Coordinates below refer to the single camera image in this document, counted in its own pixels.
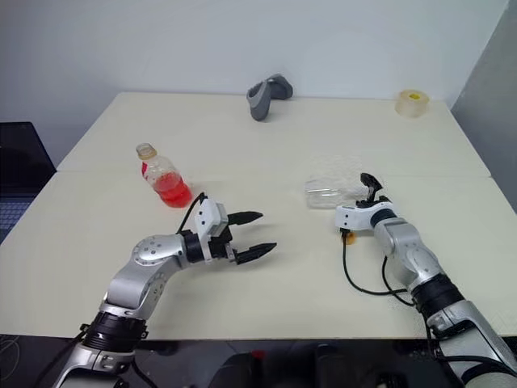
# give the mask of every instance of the clear plastic bottle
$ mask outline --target clear plastic bottle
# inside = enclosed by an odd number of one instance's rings
[[[187,206],[192,199],[191,190],[172,162],[158,155],[149,143],[139,144],[137,153],[142,161],[142,176],[160,198],[171,208]]]

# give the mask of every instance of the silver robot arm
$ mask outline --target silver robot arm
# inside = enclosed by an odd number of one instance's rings
[[[147,336],[146,321],[171,276],[202,261],[209,264],[215,259],[229,259],[236,264],[247,263],[276,246],[264,243],[237,253],[230,245],[229,226],[252,222],[262,214],[226,214],[222,204],[206,197],[201,201],[195,215],[198,233],[185,230],[154,235],[132,249],[129,262],[111,280],[97,316],[87,327],[82,342],[75,345],[54,387],[116,386],[116,375],[128,369],[135,348]]]
[[[387,268],[408,290],[439,340],[441,359],[468,388],[517,386],[511,375],[517,373],[517,360],[510,348],[476,306],[464,299],[416,228],[395,215],[388,198],[375,200],[382,188],[378,181],[364,173],[361,181],[370,189],[368,198],[355,207],[337,207],[336,226],[373,230],[388,257]]]

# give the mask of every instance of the gray object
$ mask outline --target gray object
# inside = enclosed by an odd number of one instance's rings
[[[272,99],[290,99],[292,86],[282,74],[274,74],[248,90],[246,98],[250,103],[251,116],[262,121],[269,113]]]

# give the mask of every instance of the white table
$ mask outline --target white table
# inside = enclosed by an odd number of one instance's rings
[[[418,119],[393,101],[273,101],[254,121],[242,95],[122,93],[57,168],[138,171],[135,146],[149,142],[191,179],[255,174],[369,171],[376,175],[490,176],[440,101]]]
[[[414,309],[357,293],[346,282],[334,212],[308,210],[296,174],[224,175],[194,180],[195,191],[205,190],[229,212],[265,214],[255,225],[233,228],[236,247],[278,247],[254,263],[174,275],[149,320],[151,339],[425,335]],[[499,334],[516,335],[517,219],[492,179],[384,181],[399,214],[418,227],[461,292]],[[75,335],[95,316],[132,247],[148,235],[174,233],[182,216],[138,171],[57,173],[0,246],[0,332]],[[373,237],[360,237],[349,257],[357,283],[383,289]]]

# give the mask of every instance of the yellow tape roll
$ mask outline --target yellow tape roll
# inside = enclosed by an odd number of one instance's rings
[[[404,117],[419,117],[427,110],[429,97],[423,91],[413,91],[411,89],[401,91],[398,96],[395,110]]]

